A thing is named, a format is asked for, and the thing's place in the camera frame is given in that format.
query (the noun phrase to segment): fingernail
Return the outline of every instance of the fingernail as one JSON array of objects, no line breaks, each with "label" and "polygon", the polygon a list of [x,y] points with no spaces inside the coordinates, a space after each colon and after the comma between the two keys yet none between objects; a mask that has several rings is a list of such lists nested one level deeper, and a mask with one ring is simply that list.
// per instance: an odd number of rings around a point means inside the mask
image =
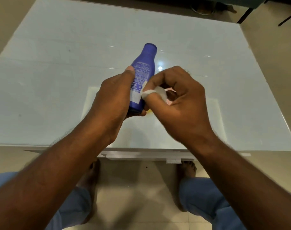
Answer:
[{"label": "fingernail", "polygon": [[128,66],[125,70],[129,70],[129,71],[135,71],[133,66]]}]

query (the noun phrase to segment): black stand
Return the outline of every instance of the black stand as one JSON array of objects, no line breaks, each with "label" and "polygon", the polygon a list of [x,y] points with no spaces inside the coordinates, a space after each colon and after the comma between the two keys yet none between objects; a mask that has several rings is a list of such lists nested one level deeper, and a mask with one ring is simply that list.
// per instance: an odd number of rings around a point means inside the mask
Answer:
[{"label": "black stand", "polygon": [[239,21],[237,23],[241,24],[246,18],[247,16],[253,11],[253,8],[249,8],[244,15],[242,15],[242,17],[239,19]]},{"label": "black stand", "polygon": [[280,27],[281,25],[283,25],[285,22],[287,22],[289,19],[291,18],[291,15],[286,18],[284,21],[282,21],[280,24],[278,24],[278,26]]}]

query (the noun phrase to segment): right hand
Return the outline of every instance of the right hand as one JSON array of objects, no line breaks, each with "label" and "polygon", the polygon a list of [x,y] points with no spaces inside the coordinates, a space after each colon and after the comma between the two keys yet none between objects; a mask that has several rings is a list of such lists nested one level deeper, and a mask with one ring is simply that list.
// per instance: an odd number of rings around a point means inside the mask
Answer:
[{"label": "right hand", "polygon": [[157,93],[149,94],[145,102],[166,131],[188,149],[196,144],[216,139],[209,123],[204,87],[179,66],[165,69],[148,81],[144,91],[172,87],[167,91],[169,106]]}]

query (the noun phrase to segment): beige floor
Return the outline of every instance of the beige floor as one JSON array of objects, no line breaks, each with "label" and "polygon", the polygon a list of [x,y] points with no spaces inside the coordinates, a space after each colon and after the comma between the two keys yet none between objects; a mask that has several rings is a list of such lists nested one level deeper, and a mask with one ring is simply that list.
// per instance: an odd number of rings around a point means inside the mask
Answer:
[{"label": "beige floor", "polygon": [[[35,0],[0,0],[0,52]],[[95,0],[154,11],[199,17],[183,6],[149,4],[136,0]],[[213,19],[236,22],[237,14],[215,14]],[[268,2],[243,22],[243,32],[291,129],[291,6]],[[0,173],[21,169],[36,153],[0,147]],[[291,192],[291,152],[253,152],[247,158]],[[71,229],[211,229],[199,216],[178,211],[173,204],[174,166],[151,161],[103,161],[97,197],[98,212],[89,224]],[[197,176],[208,177],[200,164]]]}]

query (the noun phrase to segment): foot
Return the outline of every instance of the foot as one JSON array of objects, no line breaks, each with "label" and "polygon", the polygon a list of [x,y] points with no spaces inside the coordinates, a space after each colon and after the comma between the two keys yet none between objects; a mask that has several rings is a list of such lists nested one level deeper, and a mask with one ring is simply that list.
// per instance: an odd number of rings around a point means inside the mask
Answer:
[{"label": "foot", "polygon": [[[178,181],[178,194],[179,194],[179,184],[183,178],[195,178],[197,168],[193,161],[183,161],[181,164],[177,165],[177,181]],[[182,211],[186,212],[179,200],[179,195],[176,201],[177,207]]]},{"label": "foot", "polygon": [[90,193],[92,208],[89,215],[86,219],[82,222],[82,224],[86,224],[94,215],[96,210],[95,204],[95,193],[96,193],[96,184],[99,179],[99,172],[100,172],[101,162],[97,159],[96,162],[91,163],[89,166],[88,171],[82,176],[79,180],[77,186],[86,188]]}]

